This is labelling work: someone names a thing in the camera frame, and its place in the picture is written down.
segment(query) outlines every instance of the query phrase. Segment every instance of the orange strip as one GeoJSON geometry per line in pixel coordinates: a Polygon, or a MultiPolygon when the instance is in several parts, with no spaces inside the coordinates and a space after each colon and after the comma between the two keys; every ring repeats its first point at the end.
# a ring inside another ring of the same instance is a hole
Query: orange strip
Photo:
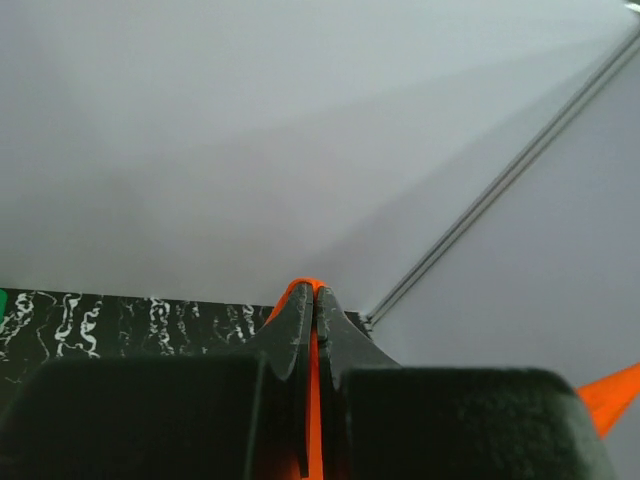
{"type": "MultiPolygon", "coordinates": [[[[308,283],[313,288],[313,296],[317,299],[320,287],[326,284],[315,278],[297,278],[289,284],[280,300],[273,308],[266,323],[269,323],[281,311],[287,303],[287,299],[293,289],[300,283],[308,283]]],[[[307,445],[309,445],[309,476],[310,480],[323,480],[322,470],[322,416],[320,410],[320,360],[318,353],[318,332],[315,325],[311,330],[311,351],[309,358],[309,398],[307,400],[307,415],[309,415],[309,432],[307,445]]]]}
{"type": "Polygon", "coordinates": [[[604,437],[640,394],[640,363],[578,389],[596,430],[604,437]]]}

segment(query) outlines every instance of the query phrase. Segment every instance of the black marble surface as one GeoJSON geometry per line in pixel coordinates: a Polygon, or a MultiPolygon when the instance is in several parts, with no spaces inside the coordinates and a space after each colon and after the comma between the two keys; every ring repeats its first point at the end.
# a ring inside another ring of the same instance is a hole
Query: black marble surface
{"type": "MultiPolygon", "coordinates": [[[[197,355],[241,344],[272,307],[3,289],[0,411],[27,376],[61,357],[197,355]]],[[[357,313],[349,318],[362,331],[357,313]]]]}

